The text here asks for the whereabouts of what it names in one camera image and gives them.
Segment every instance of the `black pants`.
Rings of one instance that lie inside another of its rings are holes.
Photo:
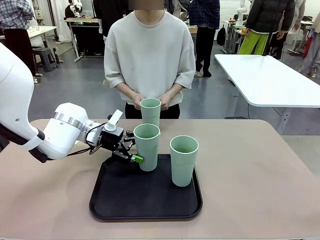
[[[125,118],[126,119],[142,119],[140,110],[137,110],[134,105],[125,104]],[[180,107],[179,104],[170,106],[168,110],[160,112],[160,119],[179,119]]]
[[[4,37],[7,48],[13,52],[30,69],[32,76],[36,75],[34,54],[27,30],[6,29]]]
[[[282,55],[282,51],[284,49],[284,44],[287,40],[288,33],[285,33],[283,38],[281,38],[280,40],[277,40],[277,36],[278,36],[277,33],[272,36],[271,41],[270,41],[270,45],[269,45],[269,49],[272,48],[271,55],[275,59],[280,60],[281,55]]]
[[[195,52],[196,61],[195,68],[200,72],[202,66],[203,71],[208,72],[210,67],[211,52],[214,45],[216,30],[208,27],[199,27],[196,32]]]

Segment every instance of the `green cup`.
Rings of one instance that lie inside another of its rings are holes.
[[[137,154],[143,157],[140,169],[150,172],[157,167],[160,129],[156,125],[144,123],[133,130]]]
[[[156,98],[146,98],[140,102],[143,123],[159,127],[161,101]]]
[[[190,184],[199,143],[191,136],[176,136],[170,141],[172,182],[178,187]]]

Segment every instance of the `gray plastic stool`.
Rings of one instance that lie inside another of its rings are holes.
[[[33,49],[33,55],[34,58],[36,58],[36,55],[39,55],[41,59],[41,64],[39,67],[43,68],[46,72],[51,72],[54,67],[58,67],[54,56],[48,47],[38,47]]]

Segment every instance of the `neck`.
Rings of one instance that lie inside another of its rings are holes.
[[[155,25],[163,18],[164,10],[135,10],[136,18],[145,25]]]

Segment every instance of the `cup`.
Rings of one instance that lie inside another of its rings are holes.
[[[156,98],[146,98],[140,102],[143,123],[159,127],[161,101]]]
[[[157,167],[160,129],[154,124],[144,123],[133,130],[137,154],[143,157],[140,169],[150,172]]]
[[[191,136],[176,136],[170,141],[172,182],[178,187],[190,184],[199,143]]]

